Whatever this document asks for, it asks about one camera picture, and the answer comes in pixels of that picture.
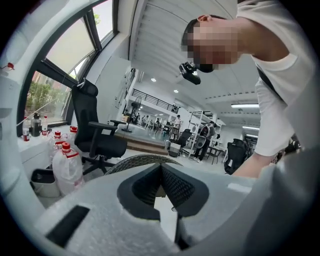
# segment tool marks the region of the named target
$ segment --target wooden step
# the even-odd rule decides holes
[[[163,142],[152,142],[149,140],[144,140],[144,139],[140,139],[140,138],[136,138],[136,137],[131,137],[131,136],[123,136],[122,134],[114,134],[115,137],[121,138],[127,142],[131,142],[131,143],[136,143],[136,144],[141,144],[141,145],[145,145],[145,146],[149,146],[149,147],[154,147],[154,148],[159,148],[159,149],[165,149],[166,148],[166,144]]]
[[[131,142],[131,141],[128,141],[126,148],[129,150],[135,150],[135,151],[140,151],[140,152],[145,152],[145,153],[150,153],[150,154],[157,154],[157,155],[163,155],[163,156],[168,155],[168,152],[164,148],[148,146],[148,145],[144,145],[141,143],[135,143],[135,142]]]

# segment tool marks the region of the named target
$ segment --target ceiling light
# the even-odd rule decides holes
[[[248,127],[248,126],[242,126],[243,129],[248,129],[248,130],[257,130],[259,131],[260,128],[256,128],[256,127]]]
[[[259,104],[232,104],[231,107],[233,109],[241,109],[241,108],[258,109],[259,108]]]
[[[248,137],[252,137],[252,138],[258,138],[258,136],[257,136],[257,135],[247,134],[246,136],[248,136]]]

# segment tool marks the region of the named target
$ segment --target electric fan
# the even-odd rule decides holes
[[[141,100],[142,100],[142,98],[140,96],[138,96],[138,97],[136,97],[135,101],[131,103],[132,111],[131,111],[130,119],[129,119],[127,127],[122,128],[122,131],[127,132],[127,133],[132,133],[132,130],[129,129],[129,124],[131,122],[131,119],[133,119],[136,116],[136,114],[138,113],[139,108],[141,106]]]

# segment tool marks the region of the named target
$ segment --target window frame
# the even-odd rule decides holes
[[[74,85],[78,85],[78,83],[81,83],[83,78],[85,78],[88,75],[89,70],[91,69],[94,62],[97,60],[100,53],[103,51],[103,49],[109,44],[109,42],[119,33],[118,31],[118,10],[119,10],[119,0],[113,0],[112,2],[112,25],[113,29],[112,31],[106,35],[103,40],[99,40],[98,31],[96,27],[95,17],[94,17],[94,11],[93,7],[105,2],[108,0],[98,0],[86,7],[84,7],[82,10],[75,13],[73,16],[68,18],[64,24],[62,24],[51,36],[50,38],[45,42],[43,47],[40,49],[39,53],[33,60],[33,63],[31,67],[29,68],[27,75],[24,79],[20,95],[19,95],[19,102],[17,107],[17,117],[16,117],[16,123],[20,123],[25,116],[25,108],[27,103],[27,97],[28,92],[30,89],[30,85],[32,82],[33,75],[35,71],[38,71],[42,73],[43,75],[47,76],[48,78],[51,78],[53,80],[56,80],[57,82],[71,88]],[[69,74],[64,72],[61,68],[56,66],[53,62],[51,62],[49,59],[46,58],[47,54],[49,53],[50,49],[53,47],[53,45],[56,43],[56,41],[60,38],[60,36],[68,30],[68,28],[74,24],[77,20],[83,18],[84,24],[86,27],[86,30],[88,32],[88,35],[90,37],[90,40],[92,42],[94,52],[90,55],[84,57],[83,59],[88,57],[88,60],[86,60],[82,67],[80,68],[77,78],[74,79]],[[51,123],[48,126],[49,127],[58,127],[63,125],[71,125],[73,113],[74,113],[74,106],[72,104],[71,96],[69,97],[69,104],[67,107],[67,113],[65,121],[55,122]],[[20,137],[22,135],[22,128],[23,124],[20,124],[16,128],[17,136]]]

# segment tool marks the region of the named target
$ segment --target railing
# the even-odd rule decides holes
[[[167,103],[167,102],[165,102],[165,101],[163,101],[161,99],[153,97],[153,96],[151,96],[149,94],[146,94],[146,93],[144,93],[142,91],[139,91],[137,89],[133,89],[132,96],[135,96],[135,97],[139,97],[140,96],[146,102],[150,102],[152,104],[155,104],[155,105],[157,105],[157,106],[159,106],[161,108],[164,108],[166,110],[169,110],[169,111],[171,111],[173,113],[176,113],[176,114],[178,113],[178,107],[173,106],[173,105],[171,105],[171,104],[169,104],[169,103]]]

